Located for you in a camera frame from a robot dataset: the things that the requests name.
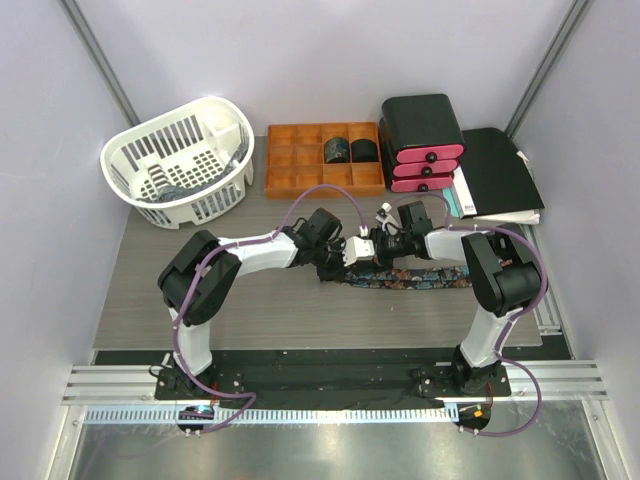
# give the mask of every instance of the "colorful cloth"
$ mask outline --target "colorful cloth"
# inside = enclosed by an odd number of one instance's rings
[[[431,290],[435,288],[465,288],[471,286],[469,267],[440,267],[416,270],[394,268],[378,273],[348,272],[344,285],[389,290]]]

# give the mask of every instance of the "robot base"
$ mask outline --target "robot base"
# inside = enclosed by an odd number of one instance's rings
[[[198,379],[222,392],[256,392],[254,408],[441,408],[441,398],[488,396],[484,385],[462,393],[456,386],[458,369],[443,366],[444,358],[434,358],[429,349],[218,351],[213,358],[213,365]],[[511,395],[504,367],[497,366],[487,381],[493,397]],[[175,366],[160,370],[155,398],[212,400]],[[242,403],[221,401],[228,408]]]

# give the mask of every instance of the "white wall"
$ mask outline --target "white wall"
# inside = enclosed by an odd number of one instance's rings
[[[78,3],[142,119],[221,95],[263,135],[440,91],[463,128],[504,128],[571,1]]]
[[[0,468],[34,480],[126,221],[98,158],[127,127],[56,1],[0,2],[0,44]]]
[[[602,372],[637,461],[640,3],[598,0],[516,137],[548,208],[541,233],[577,354]]]

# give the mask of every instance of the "white plastic basket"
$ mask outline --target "white plastic basket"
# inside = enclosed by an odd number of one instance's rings
[[[154,225],[178,229],[213,220],[244,198],[254,145],[251,125],[233,103],[205,97],[116,135],[100,164],[122,200]],[[167,187],[199,187],[220,175],[191,196],[153,203]]]

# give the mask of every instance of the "pink drawer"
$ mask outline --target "pink drawer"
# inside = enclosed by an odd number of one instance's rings
[[[430,177],[439,173],[453,172],[458,168],[457,160],[438,160],[434,163],[416,162],[396,165],[393,175],[396,177]]]
[[[435,154],[435,160],[440,159],[452,159],[458,158],[462,152],[464,152],[464,147],[462,145],[454,144],[454,145],[440,145],[434,147],[419,147],[419,148],[407,148],[405,150],[401,150],[398,152],[396,160],[398,163],[414,163],[414,162],[425,162],[427,160],[427,156],[430,154]]]
[[[413,177],[394,179],[391,181],[392,192],[426,192],[428,190],[442,190],[453,185],[451,175],[439,175],[435,177]]]

